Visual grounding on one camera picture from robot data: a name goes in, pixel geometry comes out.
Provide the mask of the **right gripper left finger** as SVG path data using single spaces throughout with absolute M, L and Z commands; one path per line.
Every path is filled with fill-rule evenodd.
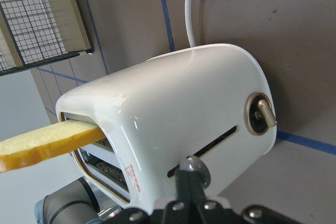
M 192 223 L 188 172 L 176 172 L 175 184 L 176 198 L 167 203 L 164 209 L 156 209 L 149 215 L 141 209 L 129 208 L 118 214 L 118 223 Z

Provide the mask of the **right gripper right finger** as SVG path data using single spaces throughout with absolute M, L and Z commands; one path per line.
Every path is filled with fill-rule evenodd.
M 215 199 L 207 199 L 199 172 L 188 172 L 191 190 L 190 217 L 188 223 L 299 223 L 261 205 L 251 205 L 240 214 L 225 208 Z

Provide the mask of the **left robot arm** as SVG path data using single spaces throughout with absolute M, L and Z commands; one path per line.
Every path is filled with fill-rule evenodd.
M 120 211 L 116 202 L 84 177 L 45 196 L 34 207 L 37 223 L 104 223 Z

